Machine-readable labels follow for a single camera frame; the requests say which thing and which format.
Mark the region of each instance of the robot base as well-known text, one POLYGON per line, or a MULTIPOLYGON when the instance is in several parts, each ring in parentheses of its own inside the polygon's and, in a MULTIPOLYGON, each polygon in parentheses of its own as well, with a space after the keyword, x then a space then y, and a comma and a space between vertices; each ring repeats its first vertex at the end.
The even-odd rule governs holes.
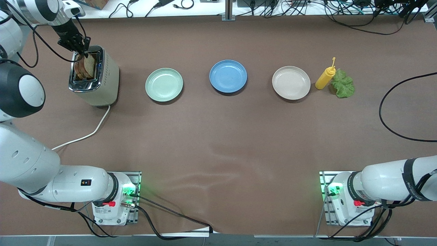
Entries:
MULTIPOLYGON (((351 175, 350 172, 341 172, 337 174, 332 182, 327 187, 327 193, 335 193, 335 196, 328 197, 328 201, 332 202, 332 206, 335 211, 335 216, 339 225, 343 226, 355 216, 364 212, 365 210, 374 207, 375 205, 355 206, 354 200, 347 190, 347 179, 351 175)), ((353 220, 348 225, 354 226, 370 226, 372 217, 375 214, 374 210, 369 210, 360 217, 353 220)))
POLYGON ((104 205, 96 207, 93 204, 94 221, 98 225, 128 225, 138 222, 138 210, 122 207, 121 203, 138 203, 138 198, 127 196, 126 192, 133 191, 139 194, 141 186, 141 172, 112 172, 118 179, 119 189, 113 200, 115 206, 104 205))

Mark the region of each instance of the bottle cap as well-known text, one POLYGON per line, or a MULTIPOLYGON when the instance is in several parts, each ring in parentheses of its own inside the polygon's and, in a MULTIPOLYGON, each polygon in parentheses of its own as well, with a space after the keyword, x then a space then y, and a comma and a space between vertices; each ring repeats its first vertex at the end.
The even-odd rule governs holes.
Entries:
POLYGON ((332 66, 330 66, 330 67, 325 69, 325 73, 328 76, 334 76, 335 75, 336 70, 335 70, 334 62, 335 62, 335 57, 332 58, 332 66))

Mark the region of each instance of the yellow squeeze bottle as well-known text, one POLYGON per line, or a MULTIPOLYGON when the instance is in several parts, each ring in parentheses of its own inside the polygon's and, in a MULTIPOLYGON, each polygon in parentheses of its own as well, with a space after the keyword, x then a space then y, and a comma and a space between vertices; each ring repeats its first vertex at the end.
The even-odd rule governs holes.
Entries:
POLYGON ((328 82, 332 79, 332 77, 334 77, 335 75, 334 62, 335 62, 335 57, 332 59, 332 66, 326 68, 323 74, 317 80, 316 82, 317 89, 319 90, 323 89, 328 84, 328 82))

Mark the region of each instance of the toaster power cord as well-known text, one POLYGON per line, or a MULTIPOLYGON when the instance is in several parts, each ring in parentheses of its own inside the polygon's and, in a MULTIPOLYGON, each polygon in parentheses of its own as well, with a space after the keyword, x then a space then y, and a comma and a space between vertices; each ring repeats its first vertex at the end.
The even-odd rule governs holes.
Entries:
POLYGON ((75 139, 73 141, 61 144, 60 146, 54 147, 52 150, 59 149, 59 148, 64 147, 66 145, 69 145, 69 144, 72 144, 72 143, 76 143, 76 142, 79 142, 81 140, 84 140, 85 138, 89 138, 89 137, 93 136, 99 130, 100 126, 102 125, 103 121, 105 120, 106 116, 108 115, 110 109, 111 109, 111 105, 108 105, 108 109, 106 110, 106 113, 103 115, 102 119, 100 120, 100 122, 97 125, 96 129, 94 130, 94 132, 92 132, 92 133, 90 133, 90 134, 88 134, 88 135, 86 135, 84 137, 81 137, 81 138, 75 139))

